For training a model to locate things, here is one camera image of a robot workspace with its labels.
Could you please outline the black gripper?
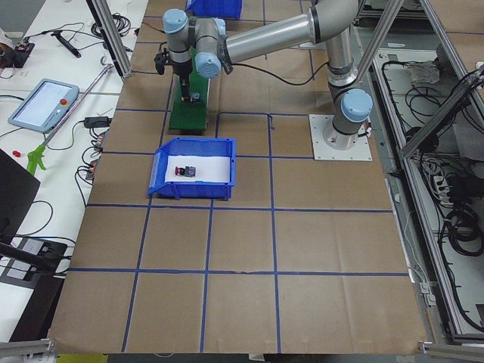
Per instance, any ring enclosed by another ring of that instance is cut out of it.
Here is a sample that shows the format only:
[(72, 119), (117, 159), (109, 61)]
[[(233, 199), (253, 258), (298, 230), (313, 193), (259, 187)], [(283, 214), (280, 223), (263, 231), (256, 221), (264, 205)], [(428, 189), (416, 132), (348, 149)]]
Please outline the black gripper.
[(191, 74), (191, 60), (187, 60), (183, 63), (174, 62), (172, 64), (173, 73), (178, 75), (181, 100), (183, 102), (189, 102), (189, 79)]

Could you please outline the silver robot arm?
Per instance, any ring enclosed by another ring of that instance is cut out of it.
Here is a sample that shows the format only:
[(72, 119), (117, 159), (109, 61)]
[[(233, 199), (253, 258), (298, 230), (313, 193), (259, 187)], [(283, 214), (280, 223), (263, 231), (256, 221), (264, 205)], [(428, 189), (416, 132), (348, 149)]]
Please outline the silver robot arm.
[(227, 36), (220, 19), (190, 17), (181, 9), (169, 9), (163, 14), (167, 46), (154, 58), (155, 67), (159, 74), (172, 67), (182, 99), (188, 101), (192, 72), (213, 79), (221, 72), (230, 73), (241, 61), (305, 42), (323, 42), (328, 56), (327, 80), (336, 108), (323, 138), (333, 149), (348, 150), (357, 142), (358, 131), (373, 107), (371, 96), (353, 85), (360, 72), (354, 65), (349, 36), (357, 13), (356, 1), (319, 1), (304, 14)]

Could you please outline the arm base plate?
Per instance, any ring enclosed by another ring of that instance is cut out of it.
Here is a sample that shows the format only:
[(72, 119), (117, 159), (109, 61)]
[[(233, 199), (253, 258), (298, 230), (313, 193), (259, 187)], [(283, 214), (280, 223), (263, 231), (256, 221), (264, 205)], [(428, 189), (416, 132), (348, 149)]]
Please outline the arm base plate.
[(354, 135), (342, 135), (334, 128), (333, 118), (330, 114), (309, 114), (314, 159), (371, 162), (372, 155), (364, 126), (360, 126)]

